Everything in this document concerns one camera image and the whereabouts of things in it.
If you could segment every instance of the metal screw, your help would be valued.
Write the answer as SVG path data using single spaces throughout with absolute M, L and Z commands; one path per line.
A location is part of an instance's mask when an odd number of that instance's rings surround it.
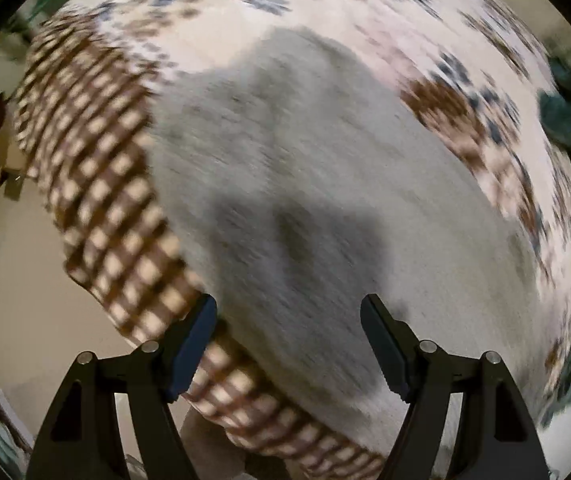
M 77 362 L 80 365 L 86 365 L 88 364 L 90 361 L 92 361 L 92 358 L 94 357 L 94 355 L 92 355 L 92 352 L 81 352 L 78 356 L 77 356 Z
M 421 343 L 419 343 L 419 348 L 424 351 L 426 354 L 434 354 L 437 351 L 437 343 L 434 341 L 430 341 L 430 339 L 424 339 Z
M 157 343 L 154 339 L 146 341 L 143 345 L 141 345 L 141 350 L 145 354 L 154 354 L 158 349 L 159 343 Z
M 494 350 L 486 352 L 486 359 L 494 365 L 498 365 L 501 362 L 501 356 L 497 354 Z

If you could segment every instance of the brown checkered cloth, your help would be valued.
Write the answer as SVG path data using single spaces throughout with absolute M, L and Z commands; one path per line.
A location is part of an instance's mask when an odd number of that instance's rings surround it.
M 14 100 L 28 176 L 64 238 L 66 271 L 134 345 L 199 294 L 146 167 L 149 92 L 89 20 L 58 16 L 28 54 Z M 220 321 L 185 398 L 237 446 L 295 460 L 313 478 L 376 478 L 384 458 L 316 421 L 266 377 Z

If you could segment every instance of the floral bedsheet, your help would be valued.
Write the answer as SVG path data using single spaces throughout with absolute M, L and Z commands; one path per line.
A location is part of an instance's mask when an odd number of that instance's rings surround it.
M 137 215 L 149 212 L 154 193 L 149 192 L 151 198 L 142 191 L 144 184 L 149 186 L 144 162 L 140 161 L 139 173 L 132 173 L 129 166 L 121 174 L 123 179 L 131 179 L 130 184 L 135 177 L 139 179 L 133 193 L 129 185 L 116 180 L 114 175 L 120 174 L 116 170 L 111 173 L 112 181 L 104 178 L 99 186 L 97 167 L 105 168 L 108 162 L 96 160 L 105 144 L 109 145 L 106 153 L 110 152 L 110 160 L 117 161 L 134 144 L 143 146 L 146 121 L 154 118 L 140 120 L 142 116 L 138 116 L 135 120 L 130 110 L 117 121 L 111 105 L 95 105 L 87 114 L 80 112 L 78 117 L 85 123 L 70 126 L 69 116 L 62 111 L 65 106 L 71 108 L 72 101 L 79 104 L 88 74 L 93 74 L 95 89 L 101 79 L 101 95 L 109 96 L 111 102 L 115 102 L 117 92 L 134 92 L 131 87 L 117 89 L 117 81 L 125 79 L 140 86 L 137 95 L 141 94 L 142 100 L 152 100 L 182 73 L 224 66 L 275 27 L 309 27 L 349 47 L 466 165 L 497 212 L 526 229 L 536 261 L 541 307 L 549 311 L 559 333 L 547 362 L 547 395 L 552 397 L 571 345 L 571 164 L 564 152 L 549 143 L 539 124 L 537 92 L 554 88 L 546 53 L 500 0 L 71 0 L 35 41 L 18 92 L 15 120 L 20 143 L 31 154 L 29 175 L 46 193 L 46 203 L 64 233 L 69 274 L 104 304 L 115 325 L 134 343 L 159 335 L 173 317 L 180 315 L 181 309 L 168 306 L 170 298 L 174 298 L 175 306 L 193 299 L 187 285 L 175 286 L 174 296 L 169 296 L 167 287 L 159 286 L 165 271 L 160 265 L 154 268 L 153 258 L 146 259 L 144 268 L 133 262 L 128 266 L 115 263 L 110 247 L 102 248 L 100 260 L 92 256 L 99 240 L 107 246 L 108 238 L 110 246 L 130 248 L 137 241 L 141 245 L 137 250 L 150 248 L 150 242 L 144 244 L 140 235 L 132 239 L 130 232 L 116 227 L 110 234 L 98 235 L 98 216 L 85 195 L 96 198 L 98 187 L 101 201 L 110 195 L 110 189 L 115 194 L 129 193 L 128 200 L 136 195 L 145 202 L 136 209 Z M 77 62 L 84 67 L 83 75 L 75 75 L 70 68 Z M 51 88 L 59 82 L 59 89 Z M 64 87 L 72 89 L 65 97 Z M 40 102 L 43 93 L 48 99 Z M 84 100 L 86 106 L 89 102 L 89 97 Z M 115 121 L 122 129 L 128 123 L 136 135 L 119 144 L 118 135 L 111 133 Z M 143 151 L 136 149 L 132 148 L 132 160 L 143 157 Z M 80 164 L 80 180 L 73 179 L 72 162 L 67 166 L 63 162 L 66 156 Z M 110 204 L 102 207 L 102 214 L 112 221 Z M 159 253 L 168 254 L 169 246 L 172 250 L 179 246 L 178 240 L 169 241 L 165 231 L 160 234 L 153 230 L 149 235 L 153 232 L 154 243 L 158 241 L 163 249 Z M 125 300 L 117 304 L 116 293 L 108 292 L 112 279 L 127 289 L 125 278 L 119 282 L 114 277 L 115 272 L 125 272 L 124 268 L 128 272 L 139 269 L 146 278 L 140 281 L 147 280 L 150 290 L 135 290 L 130 295 L 126 290 L 129 307 L 123 306 Z M 196 277 L 188 270 L 184 274 L 184 281 L 198 288 Z M 152 306 L 142 306 L 142 298 L 147 298 L 146 305 L 152 304 L 153 294 L 159 297 L 156 304 L 167 307 L 161 314 Z M 257 378 L 260 370 L 248 364 L 251 358 L 245 356 L 238 368 L 230 364 L 240 350 L 231 350 L 234 342 L 222 334 L 220 331 L 219 344 L 206 352 L 206 363 L 202 363 L 189 392 L 188 399 L 197 409 L 224 425 L 236 444 L 296 458 L 313 476 L 376 476 L 381 465 L 377 453 L 324 430 L 309 414 L 301 418 L 296 406 L 284 408 L 287 400 L 274 391 L 265 393 L 271 386 L 261 386 L 262 380 Z M 231 383 L 225 396 L 217 395 L 213 386 L 220 386 L 235 370 L 242 370 L 241 378 Z M 206 383 L 214 392 L 211 397 L 204 393 Z M 222 409 L 226 402 L 232 402 L 227 399 L 233 397 L 230 391 L 251 397 L 251 409 L 244 411 L 239 399 L 232 403 L 233 409 Z M 278 418 L 280 428 L 289 430 L 272 440 L 270 435 L 264 438 L 265 431 L 245 431 L 259 420 L 253 404 L 258 399 L 265 404 L 259 412 L 268 410 L 272 417 L 259 417 L 261 424 L 277 424 L 274 413 L 290 410 L 294 415 L 288 412 L 284 420 Z M 308 440 L 302 439 L 302 433 Z

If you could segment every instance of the gray fabric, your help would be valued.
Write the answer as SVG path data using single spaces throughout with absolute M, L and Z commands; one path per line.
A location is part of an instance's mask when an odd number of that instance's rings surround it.
M 188 264 L 301 407 L 389 452 L 406 406 L 358 316 L 377 292 L 420 338 L 499 351 L 541 411 L 561 323 L 537 300 L 521 228 L 347 49 L 277 30 L 227 68 L 183 76 L 153 117 L 150 171 Z

